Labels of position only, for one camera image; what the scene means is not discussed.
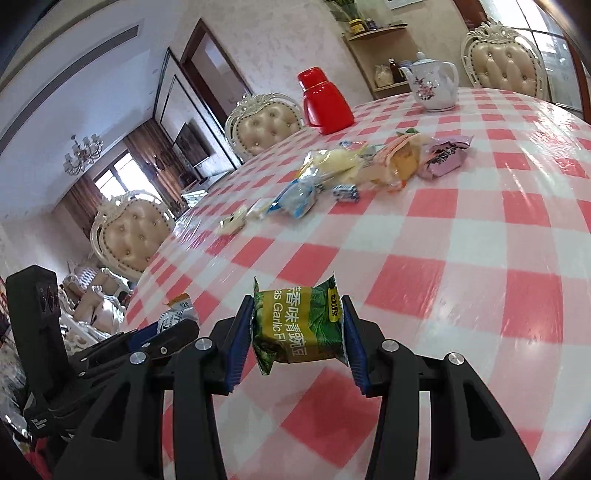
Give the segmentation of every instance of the checkered tablecloth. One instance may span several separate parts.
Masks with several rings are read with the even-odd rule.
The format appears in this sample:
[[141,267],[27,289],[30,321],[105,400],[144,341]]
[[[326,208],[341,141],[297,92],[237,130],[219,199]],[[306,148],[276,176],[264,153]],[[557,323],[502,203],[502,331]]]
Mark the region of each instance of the checkered tablecloth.
[[[203,334],[262,289],[313,286],[335,272],[362,318],[415,353],[465,355],[532,454],[543,479],[591,417],[591,128],[566,111],[510,92],[461,89],[459,106],[427,113],[410,95],[355,109],[356,124],[322,137],[305,129],[246,163],[182,218],[139,281],[127,328],[158,319],[186,291]],[[341,140],[385,143],[416,127],[474,135],[469,159],[399,193],[329,193],[295,220],[213,233],[221,216],[274,197],[309,150]],[[430,419],[421,398],[417,479],[428,475]],[[263,377],[249,354],[244,378],[216,398],[228,478],[359,480],[379,400],[367,400],[337,360],[275,364]],[[174,470],[171,409],[167,474]]]

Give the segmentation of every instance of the jar with yellow label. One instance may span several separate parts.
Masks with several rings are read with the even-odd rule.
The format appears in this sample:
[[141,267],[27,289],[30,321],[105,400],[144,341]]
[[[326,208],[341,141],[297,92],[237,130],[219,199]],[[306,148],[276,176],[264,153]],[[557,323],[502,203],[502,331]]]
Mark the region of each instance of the jar with yellow label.
[[367,32],[367,28],[365,28],[365,23],[360,18],[351,20],[349,22],[349,28],[351,29],[351,33],[353,35],[359,35],[360,33]]

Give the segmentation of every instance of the tufted chair back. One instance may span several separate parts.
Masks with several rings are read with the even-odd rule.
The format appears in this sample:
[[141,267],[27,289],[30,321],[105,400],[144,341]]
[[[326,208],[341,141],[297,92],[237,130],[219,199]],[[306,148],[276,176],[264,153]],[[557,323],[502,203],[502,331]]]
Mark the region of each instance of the tufted chair back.
[[174,220],[160,200],[134,190],[100,206],[90,243],[107,267],[137,282],[173,228]]
[[248,160],[304,127],[300,107],[282,93],[245,95],[226,121],[228,141]]
[[462,62],[474,86],[546,100],[548,77],[538,48],[517,30],[491,20],[462,43]]

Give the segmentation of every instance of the red thermos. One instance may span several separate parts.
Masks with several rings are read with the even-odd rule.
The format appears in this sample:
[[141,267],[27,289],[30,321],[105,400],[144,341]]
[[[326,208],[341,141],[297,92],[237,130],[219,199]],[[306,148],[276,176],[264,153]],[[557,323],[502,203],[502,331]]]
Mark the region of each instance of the red thermos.
[[321,134],[330,135],[355,123],[345,97],[320,68],[306,70],[297,79],[304,90],[304,116],[308,125],[320,127]]

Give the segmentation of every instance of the chandelier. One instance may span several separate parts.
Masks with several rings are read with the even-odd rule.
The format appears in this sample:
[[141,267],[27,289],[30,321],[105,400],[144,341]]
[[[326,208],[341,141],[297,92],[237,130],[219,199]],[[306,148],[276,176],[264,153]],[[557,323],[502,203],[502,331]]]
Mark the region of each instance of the chandelier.
[[69,153],[66,155],[64,170],[68,175],[76,176],[99,159],[103,151],[103,141],[98,135],[92,135],[91,140],[84,137],[82,139],[84,145],[78,143],[75,135],[72,135],[72,140],[74,141],[74,145],[72,145],[74,157]]

